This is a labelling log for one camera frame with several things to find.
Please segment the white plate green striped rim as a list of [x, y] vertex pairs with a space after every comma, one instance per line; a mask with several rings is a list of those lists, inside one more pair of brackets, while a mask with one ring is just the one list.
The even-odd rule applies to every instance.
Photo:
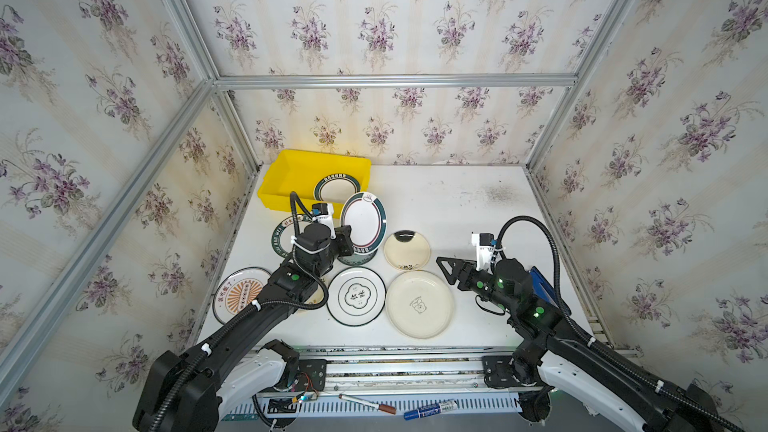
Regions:
[[355, 254], [371, 255], [386, 237], [387, 214], [381, 200], [370, 192], [353, 194], [344, 204], [340, 223], [351, 228]]

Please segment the white plate dark green rim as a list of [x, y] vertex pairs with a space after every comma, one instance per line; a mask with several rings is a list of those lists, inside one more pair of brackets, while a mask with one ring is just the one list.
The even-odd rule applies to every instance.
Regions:
[[349, 197], [362, 190], [360, 182], [346, 173], [334, 173], [323, 177], [314, 187], [313, 196], [318, 202], [344, 204]]

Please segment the large cream plate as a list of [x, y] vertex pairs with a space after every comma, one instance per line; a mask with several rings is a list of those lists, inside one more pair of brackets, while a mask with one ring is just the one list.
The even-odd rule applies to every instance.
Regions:
[[443, 280], [430, 272], [410, 271], [401, 273], [388, 287], [385, 310], [400, 333], [431, 339], [447, 329], [455, 304]]

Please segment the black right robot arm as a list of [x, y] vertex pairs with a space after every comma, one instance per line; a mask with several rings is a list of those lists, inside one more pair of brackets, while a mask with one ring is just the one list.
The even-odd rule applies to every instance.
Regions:
[[[553, 279], [534, 285], [535, 271], [507, 256], [503, 239], [517, 223], [536, 226], [547, 239]], [[538, 219], [519, 215], [496, 235], [476, 234], [473, 260], [439, 257], [446, 281], [495, 306], [521, 337], [507, 369], [512, 381], [537, 386], [522, 416], [540, 422], [546, 395], [562, 391], [623, 431], [737, 431], [721, 416], [711, 395], [697, 384], [682, 388], [633, 363], [579, 326], [562, 296], [560, 254], [552, 233]]]

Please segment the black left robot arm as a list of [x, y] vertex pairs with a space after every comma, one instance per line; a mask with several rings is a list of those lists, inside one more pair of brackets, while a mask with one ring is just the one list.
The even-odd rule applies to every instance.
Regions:
[[182, 354], [167, 351], [152, 364], [132, 419], [138, 431], [213, 431], [229, 411], [298, 371], [299, 354], [272, 340], [246, 355], [298, 310], [323, 308], [330, 297], [323, 276], [334, 262], [353, 252], [351, 229], [334, 224], [333, 206], [306, 207], [289, 196], [291, 214], [308, 216], [296, 226], [290, 255], [270, 275], [258, 295], [222, 327]]

